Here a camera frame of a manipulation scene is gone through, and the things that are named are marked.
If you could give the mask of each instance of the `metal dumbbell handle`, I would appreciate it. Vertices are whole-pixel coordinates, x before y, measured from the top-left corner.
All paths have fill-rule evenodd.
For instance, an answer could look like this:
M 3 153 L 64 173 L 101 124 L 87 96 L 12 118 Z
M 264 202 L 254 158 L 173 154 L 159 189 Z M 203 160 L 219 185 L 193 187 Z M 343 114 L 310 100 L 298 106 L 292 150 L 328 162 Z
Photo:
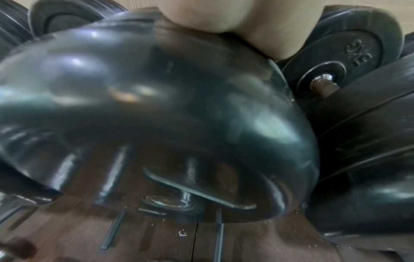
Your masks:
M 327 98 L 340 89 L 332 79 L 333 77 L 330 74 L 323 74 L 315 77 L 310 83 L 310 89 L 315 93 L 318 93 L 321 97 Z

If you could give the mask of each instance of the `person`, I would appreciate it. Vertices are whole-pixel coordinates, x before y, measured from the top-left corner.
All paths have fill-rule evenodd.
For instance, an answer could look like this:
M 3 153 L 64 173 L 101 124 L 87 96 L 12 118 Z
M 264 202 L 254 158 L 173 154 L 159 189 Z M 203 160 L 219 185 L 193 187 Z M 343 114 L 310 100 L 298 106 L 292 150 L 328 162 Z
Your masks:
M 232 32 L 274 60 L 283 60 L 303 46 L 325 0 L 157 0 L 156 4 L 179 25 Z

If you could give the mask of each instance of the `floor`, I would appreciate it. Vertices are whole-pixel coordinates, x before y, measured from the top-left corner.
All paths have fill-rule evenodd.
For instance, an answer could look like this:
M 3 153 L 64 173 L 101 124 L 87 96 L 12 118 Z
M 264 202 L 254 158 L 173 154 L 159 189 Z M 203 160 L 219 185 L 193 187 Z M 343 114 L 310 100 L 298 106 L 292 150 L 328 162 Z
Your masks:
M 28 6 L 32 0 L 18 0 Z M 133 9 L 151 0 L 118 0 Z M 366 4 L 394 13 L 404 31 L 414 31 L 414 0 L 329 0 L 330 4 Z M 207 262 L 214 253 L 210 224 L 126 215 L 113 245 L 100 250 L 117 213 L 65 196 L 51 205 L 19 210 L 0 227 L 0 239 L 23 237 L 38 251 L 30 262 Z M 336 247 L 324 241 L 300 211 L 280 218 L 225 227 L 223 261 L 340 262 L 397 261 L 370 252 Z

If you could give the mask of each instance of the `black weight plate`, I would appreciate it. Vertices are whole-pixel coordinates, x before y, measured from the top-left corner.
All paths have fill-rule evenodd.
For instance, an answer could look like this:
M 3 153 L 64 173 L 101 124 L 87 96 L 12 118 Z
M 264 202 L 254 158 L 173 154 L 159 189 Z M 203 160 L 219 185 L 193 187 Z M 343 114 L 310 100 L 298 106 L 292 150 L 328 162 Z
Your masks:
M 405 35 L 404 47 L 400 58 L 406 57 L 412 53 L 414 53 L 414 32 Z
M 413 83 L 410 55 L 326 99 L 332 111 L 318 111 L 314 127 L 345 120 L 319 134 L 322 177 L 358 170 L 414 148 Z
M 0 59 L 11 49 L 32 39 L 27 9 L 12 0 L 0 1 Z
M 126 11 L 112 0 L 37 0 L 29 11 L 29 23 L 36 37 L 77 28 Z
M 283 73 L 302 108 L 308 109 L 320 101 L 301 81 L 318 66 L 335 62 L 337 67 L 326 69 L 333 74 L 340 87 L 398 59 L 403 45 L 403 34 L 398 21 L 388 12 L 368 6 L 330 6 L 323 13 L 302 50 L 281 62 Z M 341 81 L 337 75 L 345 76 Z

